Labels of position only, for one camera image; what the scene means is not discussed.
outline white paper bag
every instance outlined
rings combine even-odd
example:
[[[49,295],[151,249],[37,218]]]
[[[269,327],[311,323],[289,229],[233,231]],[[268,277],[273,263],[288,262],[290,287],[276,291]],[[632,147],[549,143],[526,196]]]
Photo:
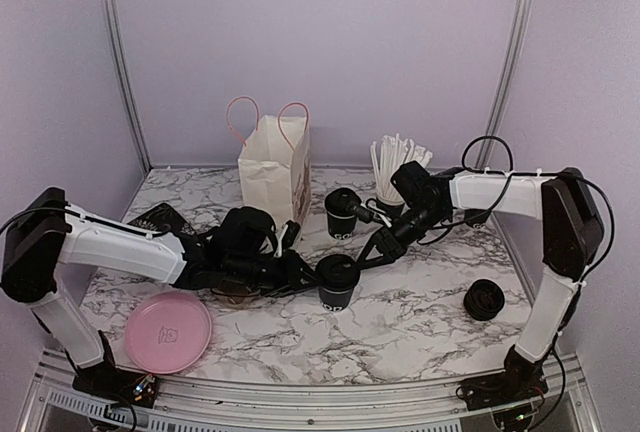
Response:
[[[240,99],[256,108],[256,129],[245,141],[229,122],[229,110]],[[282,117],[293,106],[302,107],[306,117]],[[282,108],[278,117],[260,117],[258,104],[250,97],[237,97],[227,107],[227,125],[243,142],[238,158],[244,205],[268,212],[277,227],[287,220],[304,223],[311,205],[309,170],[309,109],[301,102]]]

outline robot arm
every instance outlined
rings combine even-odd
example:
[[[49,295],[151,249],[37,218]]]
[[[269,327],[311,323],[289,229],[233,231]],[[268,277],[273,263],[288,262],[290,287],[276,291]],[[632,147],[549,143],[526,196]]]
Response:
[[[557,177],[512,177],[507,184],[504,174],[476,174],[458,168],[430,175],[415,162],[405,164],[391,182],[409,210],[391,227],[376,231],[358,258],[363,269],[392,263],[428,230],[451,219],[454,209],[475,211],[475,217],[491,209],[542,221],[542,283],[524,330],[505,358],[505,373],[489,382],[480,378],[466,384],[499,389],[493,393],[499,396],[495,403],[519,398],[538,385],[541,365],[574,311],[580,279],[602,242],[603,223],[589,189],[578,180],[581,177],[577,169],[565,169]],[[493,207],[507,185],[502,200]],[[369,258],[374,249],[380,255]],[[488,404],[480,401],[473,403],[476,405]]]
[[[276,237],[268,214],[243,207],[232,209],[202,238],[182,233],[186,222],[166,204],[167,210],[156,209],[145,220],[161,215],[160,225],[169,223],[171,230],[150,232],[104,219],[68,204],[64,191],[48,189],[8,228],[2,268],[4,292],[27,305],[67,351],[77,371],[76,389],[107,398],[117,394],[142,406],[152,405],[154,395],[143,401],[135,396],[144,375],[116,368],[105,336],[54,278],[58,263],[106,267],[191,290],[217,288],[227,279],[264,295],[315,285],[313,271],[286,250],[299,231],[297,224],[287,224]],[[260,252],[267,237],[272,254]]]

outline pink plastic plate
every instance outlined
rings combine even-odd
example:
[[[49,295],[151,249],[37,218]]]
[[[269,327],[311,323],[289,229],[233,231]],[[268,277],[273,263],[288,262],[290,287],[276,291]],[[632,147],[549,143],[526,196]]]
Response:
[[[124,348],[141,369],[174,374],[192,365],[211,340],[205,306],[184,292],[165,292],[136,307],[124,332]]]

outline white marble countertop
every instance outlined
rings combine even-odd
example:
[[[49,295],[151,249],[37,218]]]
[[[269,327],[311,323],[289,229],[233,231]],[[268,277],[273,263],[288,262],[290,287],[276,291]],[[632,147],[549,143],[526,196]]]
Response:
[[[373,195],[370,171],[315,169],[312,205],[296,246],[312,265],[332,253],[356,257],[377,227],[359,223],[354,237],[338,241],[326,231],[323,201],[336,187]],[[132,219],[167,202],[198,231],[242,205],[233,169],[153,170],[127,215]],[[477,279],[495,281],[506,306],[489,322],[476,322],[462,300]],[[103,330],[120,365],[124,328],[133,309],[169,286],[99,269],[82,303]],[[208,291],[197,296],[211,313],[214,331],[203,357],[181,373],[250,383],[374,384],[418,381],[483,372],[502,366],[530,312],[507,252],[490,227],[458,227],[445,240],[412,246],[395,264],[364,271],[349,308],[325,310],[316,291],[284,299],[259,299],[233,308]]]

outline cup lid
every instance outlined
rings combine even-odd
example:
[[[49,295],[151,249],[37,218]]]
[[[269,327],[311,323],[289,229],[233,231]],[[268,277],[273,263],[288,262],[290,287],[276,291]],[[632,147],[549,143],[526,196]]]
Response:
[[[351,218],[353,217],[353,212],[347,212],[347,206],[352,202],[360,203],[358,194],[347,187],[341,187],[325,197],[324,207],[332,215]]]
[[[493,319],[505,305],[502,289],[488,279],[476,280],[464,296],[464,307],[475,320]]]
[[[352,289],[360,281],[360,269],[348,255],[325,257],[318,262],[316,272],[322,278],[322,287],[335,292]]]

